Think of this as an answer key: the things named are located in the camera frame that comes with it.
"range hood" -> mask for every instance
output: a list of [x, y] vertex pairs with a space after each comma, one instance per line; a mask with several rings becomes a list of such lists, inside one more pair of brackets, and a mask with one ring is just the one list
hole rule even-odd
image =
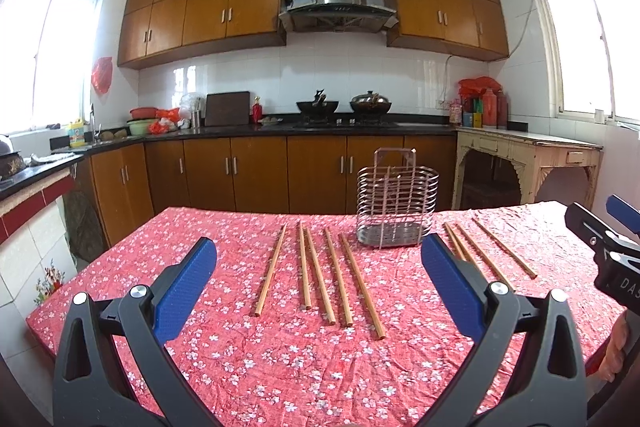
[[379, 32], [391, 28], [398, 19], [396, 11], [368, 6], [362, 0], [316, 0], [292, 7], [279, 15], [287, 32], [360, 31]]

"metal wire basket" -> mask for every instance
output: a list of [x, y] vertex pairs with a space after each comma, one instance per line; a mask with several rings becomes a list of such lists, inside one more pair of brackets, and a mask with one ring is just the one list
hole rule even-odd
[[[382, 166], [401, 153], [401, 167]], [[415, 164], [415, 149], [380, 148], [373, 166], [358, 172], [356, 237], [370, 247], [418, 245], [431, 230], [438, 173]]]

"cloth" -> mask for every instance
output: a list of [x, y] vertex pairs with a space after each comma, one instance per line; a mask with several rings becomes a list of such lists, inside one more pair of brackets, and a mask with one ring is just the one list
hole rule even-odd
[[[449, 244], [443, 223], [458, 222], [523, 295], [545, 296], [555, 287], [569, 295], [583, 353], [604, 341], [622, 311], [593, 286], [593, 253], [564, 226], [556, 202], [510, 208], [441, 212], [432, 232]], [[537, 272], [526, 273], [472, 222], [479, 216]], [[338, 324], [323, 317], [312, 264], [313, 308], [304, 311], [296, 224], [310, 227]], [[262, 315], [253, 311], [280, 228], [287, 233]], [[335, 248], [350, 295], [354, 326], [344, 327], [324, 227]], [[218, 265], [182, 333], [166, 344], [178, 368], [227, 427], [335, 426], [352, 422], [410, 426], [433, 404], [460, 367], [472, 342], [456, 330], [417, 247], [377, 250], [354, 237], [354, 216], [291, 216], [168, 208], [107, 251], [28, 317], [28, 325], [56, 352], [70, 301], [79, 291], [95, 300], [124, 295], [151, 283], [177, 263], [199, 237], [218, 248]], [[379, 341], [338, 232], [347, 234], [387, 338]], [[485, 277], [495, 277], [477, 257]], [[123, 339], [116, 345], [142, 405], [159, 412]], [[522, 335], [511, 343], [482, 407], [495, 405], [513, 370]]]

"table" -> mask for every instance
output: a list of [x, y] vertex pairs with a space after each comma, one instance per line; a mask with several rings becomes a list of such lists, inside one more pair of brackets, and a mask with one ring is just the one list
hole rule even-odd
[[471, 149], [510, 161], [520, 183], [521, 204], [534, 203], [549, 172], [559, 167], [584, 168], [588, 190], [581, 203], [586, 208], [593, 204], [602, 146], [529, 132], [460, 127], [453, 187], [454, 209], [460, 208], [466, 154]]
[[[621, 309], [593, 286], [592, 253], [565, 229], [556, 202], [511, 208], [441, 212], [459, 222], [486, 249], [525, 295], [544, 296], [561, 287], [569, 297], [585, 355], [607, 338]], [[482, 216], [492, 230], [539, 273], [532, 281], [472, 223]], [[315, 276], [313, 308], [304, 311], [296, 224], [310, 227], [338, 324], [322, 317]], [[280, 227], [287, 233], [262, 316], [252, 312]], [[180, 261], [200, 236], [218, 247], [218, 266], [180, 336], [166, 344], [185, 378], [226, 426], [414, 425], [460, 367], [471, 341], [461, 336], [420, 263], [419, 249], [375, 250], [357, 245], [354, 216], [289, 216], [168, 208], [91, 263], [28, 318], [37, 338], [55, 353], [69, 302], [79, 291], [94, 299], [123, 295], [150, 283]], [[330, 227], [341, 259], [351, 308], [344, 314], [324, 240]], [[377, 340], [338, 232], [348, 234], [387, 338]], [[485, 276], [490, 272], [481, 263]], [[516, 362], [521, 339], [511, 343], [501, 374], [483, 404], [497, 403]], [[158, 411], [126, 344], [116, 340], [140, 402]]]

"chopstick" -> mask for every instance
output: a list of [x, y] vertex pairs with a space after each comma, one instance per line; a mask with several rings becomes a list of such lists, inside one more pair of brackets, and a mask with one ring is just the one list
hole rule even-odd
[[453, 243], [453, 249], [456, 252], [457, 256], [460, 257], [460, 259], [462, 259], [462, 261], [466, 261], [466, 256], [462, 251], [462, 248], [460, 248], [460, 245], [458, 243], [458, 236], [456, 235], [456, 233], [451, 229], [451, 226], [449, 223], [445, 222], [444, 223], [444, 229], [447, 231], [447, 233], [449, 234], [449, 238], [451, 239], [451, 242]]
[[340, 264], [338, 263], [338, 256], [335, 254], [334, 240], [331, 237], [331, 231], [329, 229], [324, 229], [324, 235], [326, 235], [326, 241], [329, 245], [331, 259], [334, 261], [335, 278], [338, 280], [338, 289], [340, 290], [340, 297], [342, 298], [344, 320], [347, 327], [350, 328], [353, 326], [353, 316], [351, 315], [351, 309], [349, 308], [349, 296], [347, 295], [347, 290], [344, 287], [344, 280], [342, 280], [342, 271], [340, 270]]
[[300, 238], [300, 265], [302, 266], [302, 293], [305, 298], [305, 309], [311, 309], [311, 295], [309, 295], [309, 275], [306, 272], [305, 233], [302, 222], [298, 222], [298, 237]]
[[353, 256], [353, 252], [351, 251], [351, 247], [347, 241], [346, 236], [341, 233], [340, 240], [342, 241], [342, 246], [344, 247], [344, 252], [347, 255], [349, 262], [351, 263], [351, 267], [353, 267], [353, 272], [356, 275], [356, 279], [358, 280], [358, 285], [360, 286], [360, 291], [364, 295], [364, 301], [369, 309], [369, 314], [373, 319], [373, 325], [376, 327], [376, 332], [378, 333], [379, 339], [384, 339], [386, 337], [385, 327], [380, 322], [380, 318], [378, 317], [378, 313], [376, 312], [376, 308], [373, 305], [373, 300], [371, 299], [371, 295], [369, 295], [369, 291], [365, 286], [364, 279], [362, 278], [362, 273], [360, 273], [360, 268], [358, 268], [358, 264]]
[[490, 257], [489, 257], [485, 252], [484, 252], [484, 250], [478, 246], [478, 243], [476, 243], [476, 242], [473, 240], [473, 238], [472, 238], [470, 235], [468, 235], [468, 233], [466, 233], [466, 230], [465, 230], [465, 229], [463, 229], [463, 228], [460, 226], [460, 223], [458, 223], [458, 228], [460, 229], [460, 232], [462, 232], [462, 234], [466, 237], [466, 240], [467, 240], [468, 242], [470, 242], [470, 243], [471, 243], [471, 245], [473, 245], [473, 247], [474, 247], [476, 250], [478, 250], [478, 253], [480, 254], [480, 257], [482, 257], [482, 260], [490, 266], [490, 268], [491, 268], [491, 269], [494, 271], [494, 273], [498, 276], [498, 279], [502, 280], [502, 282], [504, 282], [504, 283], [509, 287], [509, 289], [513, 292], [513, 291], [514, 291], [514, 289], [513, 289], [513, 284], [511, 284], [511, 281], [510, 281], [509, 279], [507, 279], [507, 276], [506, 276], [504, 273], [502, 273], [502, 271], [500, 270], [500, 268], [498, 268], [498, 267], [496, 266], [496, 264], [495, 264], [495, 263], [491, 260], [491, 258], [490, 258]]
[[311, 237], [311, 232], [309, 231], [309, 229], [305, 228], [305, 232], [306, 240], [309, 243], [309, 253], [311, 254], [311, 260], [314, 262], [316, 275], [318, 276], [318, 284], [320, 286], [320, 293], [322, 294], [322, 302], [324, 302], [326, 317], [329, 319], [329, 324], [333, 326], [335, 324], [334, 309], [331, 307], [331, 301], [329, 300], [329, 295], [326, 292], [326, 286], [324, 285], [324, 279], [322, 278], [322, 269], [320, 268], [320, 262], [318, 261], [318, 254], [316, 253], [314, 240]]
[[455, 232], [455, 230], [453, 230], [453, 228], [451, 228], [450, 225], [449, 225], [449, 232], [451, 233], [451, 237], [453, 238], [454, 242], [457, 243], [458, 246], [460, 247], [460, 250], [462, 250], [465, 260], [469, 261], [472, 265], [476, 267], [476, 269], [478, 269], [480, 273], [482, 273], [482, 270], [478, 266], [478, 261], [476, 261], [476, 258], [473, 256], [473, 254], [471, 254], [471, 252], [469, 252], [469, 249], [462, 242], [458, 234]]
[[497, 237], [495, 237], [495, 234], [493, 232], [491, 232], [487, 227], [485, 227], [480, 220], [477, 217], [474, 217], [474, 222], [476, 223], [476, 225], [478, 225], [478, 227], [480, 227], [482, 230], [484, 230], [484, 233], [486, 233], [486, 235], [488, 235], [489, 237], [491, 237], [491, 239], [493, 239], [506, 253], [508, 253], [509, 255], [511, 255], [511, 257], [513, 257], [513, 260], [518, 263], [520, 265], [520, 267], [527, 272], [527, 274], [529, 275], [529, 277], [531, 277], [532, 279], [535, 279], [538, 274], [532, 269], [532, 267], [530, 267], [526, 261], [524, 261], [524, 259], [522, 259], [517, 253], [515, 253], [513, 250], [511, 250], [511, 248], [507, 247], [507, 245], [505, 245], [500, 239], [498, 239]]
[[280, 231], [280, 237], [278, 238], [278, 242], [276, 243], [276, 247], [273, 250], [273, 256], [271, 257], [271, 264], [269, 265], [269, 270], [267, 271], [267, 277], [264, 280], [264, 284], [262, 285], [262, 292], [260, 292], [260, 298], [258, 299], [258, 304], [255, 307], [254, 315], [259, 317], [262, 313], [262, 308], [264, 307], [264, 301], [267, 298], [267, 292], [269, 291], [269, 285], [271, 284], [271, 278], [273, 277], [273, 272], [276, 269], [276, 263], [278, 261], [278, 254], [280, 253], [280, 247], [282, 246], [282, 242], [284, 240], [284, 233], [287, 230], [287, 223], [282, 226], [282, 230]]

